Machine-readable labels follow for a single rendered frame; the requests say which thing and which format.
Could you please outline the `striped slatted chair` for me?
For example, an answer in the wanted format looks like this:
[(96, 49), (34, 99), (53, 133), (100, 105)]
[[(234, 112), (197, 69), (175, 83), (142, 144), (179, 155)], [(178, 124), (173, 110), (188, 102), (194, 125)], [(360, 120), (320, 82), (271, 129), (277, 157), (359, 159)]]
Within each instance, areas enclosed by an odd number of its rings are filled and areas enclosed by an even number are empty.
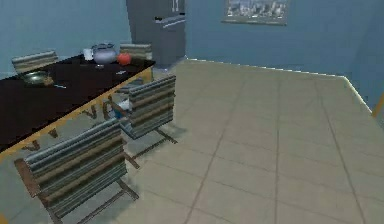
[(120, 191), (81, 219), (85, 224), (121, 196), (139, 195), (122, 177), (130, 157), (116, 119), (104, 121), (83, 133), (40, 149), (14, 165), (31, 197), (37, 197), (54, 224), (113, 183)]
[(12, 64), (18, 74), (32, 71), (58, 61), (55, 51), (46, 51), (37, 54), (16, 57), (12, 59)]
[(152, 48), (150, 44), (130, 44), (124, 43), (120, 45), (121, 53), (129, 53), (132, 57), (151, 60)]
[(168, 75), (161, 79), (125, 90), (128, 99), (116, 104), (109, 101), (115, 117), (120, 120), (122, 131), (132, 140), (148, 133), (157, 132), (162, 139), (136, 153), (133, 159), (151, 151), (165, 141), (177, 141), (160, 129), (174, 118), (176, 76)]

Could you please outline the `red apple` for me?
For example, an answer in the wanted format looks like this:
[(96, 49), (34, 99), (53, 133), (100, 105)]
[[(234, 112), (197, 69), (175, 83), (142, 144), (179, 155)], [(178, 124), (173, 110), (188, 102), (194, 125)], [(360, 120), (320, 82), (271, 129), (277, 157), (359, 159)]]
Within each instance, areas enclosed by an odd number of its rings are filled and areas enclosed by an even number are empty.
[(129, 53), (120, 53), (117, 56), (117, 62), (123, 66), (130, 64), (131, 60), (132, 60), (132, 57)]

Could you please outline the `grey fridge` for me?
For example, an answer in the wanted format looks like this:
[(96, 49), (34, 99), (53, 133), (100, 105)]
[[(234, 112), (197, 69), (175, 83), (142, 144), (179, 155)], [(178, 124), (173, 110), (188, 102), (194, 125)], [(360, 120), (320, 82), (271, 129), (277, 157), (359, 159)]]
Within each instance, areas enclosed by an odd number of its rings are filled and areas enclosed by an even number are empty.
[(126, 0), (134, 44), (150, 44), (157, 68), (168, 69), (186, 56), (185, 20), (158, 24), (155, 17), (185, 13), (185, 0)]

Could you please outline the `framed city picture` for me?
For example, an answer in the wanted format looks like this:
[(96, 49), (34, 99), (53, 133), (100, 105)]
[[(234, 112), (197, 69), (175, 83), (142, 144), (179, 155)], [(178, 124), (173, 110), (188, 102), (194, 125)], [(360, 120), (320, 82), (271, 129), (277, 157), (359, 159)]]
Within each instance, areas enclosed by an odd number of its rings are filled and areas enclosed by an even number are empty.
[(286, 25), (290, 0), (226, 0), (223, 21)]

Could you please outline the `dark brown dining table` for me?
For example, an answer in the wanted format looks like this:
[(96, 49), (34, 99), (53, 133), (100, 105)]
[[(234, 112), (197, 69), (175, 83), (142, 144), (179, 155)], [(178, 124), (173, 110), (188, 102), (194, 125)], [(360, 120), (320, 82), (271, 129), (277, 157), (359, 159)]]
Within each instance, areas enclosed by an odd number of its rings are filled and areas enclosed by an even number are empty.
[(152, 60), (134, 58), (127, 66), (112, 63), (98, 69), (74, 56), (44, 68), (66, 89), (28, 87), (16, 77), (0, 80), (0, 161), (149, 74), (153, 65)]

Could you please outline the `dark green bowl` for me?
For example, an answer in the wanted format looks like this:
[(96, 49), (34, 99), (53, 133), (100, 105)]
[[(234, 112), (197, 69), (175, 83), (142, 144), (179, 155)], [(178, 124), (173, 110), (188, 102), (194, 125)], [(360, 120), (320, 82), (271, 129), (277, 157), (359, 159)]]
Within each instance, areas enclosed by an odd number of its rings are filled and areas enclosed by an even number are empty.
[(33, 71), (22, 74), (20, 78), (27, 84), (43, 85), (49, 78), (49, 73), (47, 71)]

